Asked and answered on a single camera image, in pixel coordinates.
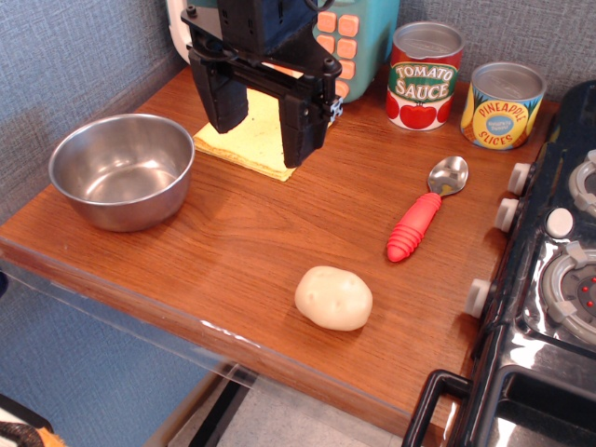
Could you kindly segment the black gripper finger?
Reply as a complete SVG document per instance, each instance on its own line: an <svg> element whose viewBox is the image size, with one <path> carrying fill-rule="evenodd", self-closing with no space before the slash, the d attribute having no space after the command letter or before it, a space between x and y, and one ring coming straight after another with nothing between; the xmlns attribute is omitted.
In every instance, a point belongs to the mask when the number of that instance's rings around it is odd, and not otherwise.
<svg viewBox="0 0 596 447"><path fill-rule="evenodd" d="M189 51L189 61L210 124L227 133L248 115L247 87L233 77L228 61L208 60L195 49Z"/></svg>
<svg viewBox="0 0 596 447"><path fill-rule="evenodd" d="M324 144L331 106L322 92L310 97L287 93L279 100L279 119L284 164L298 168Z"/></svg>

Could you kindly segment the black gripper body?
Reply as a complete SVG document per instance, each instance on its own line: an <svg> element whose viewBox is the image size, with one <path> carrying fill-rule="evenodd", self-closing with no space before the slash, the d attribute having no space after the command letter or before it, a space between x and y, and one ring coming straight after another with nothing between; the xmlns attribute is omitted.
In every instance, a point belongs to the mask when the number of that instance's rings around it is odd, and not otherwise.
<svg viewBox="0 0 596 447"><path fill-rule="evenodd" d="M340 62L313 35L312 1L207 1L188 5L181 21L195 49L208 60L228 61L247 89L279 100L287 93L324 94L332 117L342 111L335 81Z"/></svg>

